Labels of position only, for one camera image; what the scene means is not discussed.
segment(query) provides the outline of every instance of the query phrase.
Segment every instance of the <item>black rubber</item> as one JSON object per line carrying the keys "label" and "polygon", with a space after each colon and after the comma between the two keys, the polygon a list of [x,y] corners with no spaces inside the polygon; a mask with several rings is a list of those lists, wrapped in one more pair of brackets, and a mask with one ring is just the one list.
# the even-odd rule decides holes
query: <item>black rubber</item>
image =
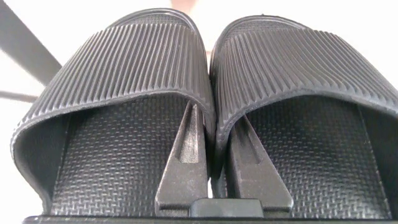
{"label": "black rubber", "polygon": [[[398,128],[398,94],[346,42],[280,17],[245,17],[218,39],[210,71],[218,112],[217,197],[235,197],[227,183],[236,177],[224,173],[228,162],[221,168],[235,138],[229,132],[246,114],[294,198],[290,217],[397,216],[392,192],[398,182],[398,142],[375,140],[369,130],[391,136],[389,128],[368,126],[365,111],[371,108],[380,122],[391,119]],[[380,147],[381,141],[389,141],[389,147]],[[383,164],[388,171],[381,172],[386,154],[395,162]]]}
{"label": "black rubber", "polygon": [[188,102],[201,111],[199,135],[214,143],[203,49],[192,20],[172,9],[135,12],[80,47],[11,141],[16,166],[42,198],[45,215],[155,216],[155,195]]}
{"label": "black rubber", "polygon": [[154,216],[187,102],[155,96],[72,115],[50,214]]}

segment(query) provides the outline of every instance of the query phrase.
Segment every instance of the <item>white background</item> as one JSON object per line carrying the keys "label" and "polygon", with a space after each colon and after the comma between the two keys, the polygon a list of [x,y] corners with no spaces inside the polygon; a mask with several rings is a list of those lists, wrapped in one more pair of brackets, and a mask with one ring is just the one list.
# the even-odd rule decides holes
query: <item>white background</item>
{"label": "white background", "polygon": [[[169,1],[23,1],[5,0],[54,57],[64,64],[94,32],[126,14],[150,7],[171,7]],[[398,87],[398,31],[395,1],[206,1],[198,0],[189,12],[211,51],[230,22],[243,16],[282,16],[312,29],[339,35],[362,53],[396,88]],[[0,90],[38,96],[44,87],[7,55],[0,52]],[[14,167],[9,152],[12,130],[29,103],[0,99],[1,218],[20,223],[38,215],[41,201]]]}

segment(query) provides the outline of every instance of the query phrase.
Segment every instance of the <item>slide sandal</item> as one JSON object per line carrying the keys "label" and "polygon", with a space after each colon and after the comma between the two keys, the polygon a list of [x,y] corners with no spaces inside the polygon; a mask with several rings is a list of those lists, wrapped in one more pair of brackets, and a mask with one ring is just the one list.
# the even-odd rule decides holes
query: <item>slide sandal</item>
{"label": "slide sandal", "polygon": [[281,17],[213,51],[213,191],[268,218],[398,218],[398,92],[340,37]]}
{"label": "slide sandal", "polygon": [[79,48],[18,124],[11,151],[43,215],[184,217],[208,196],[215,117],[197,28],[182,12],[149,9]]}

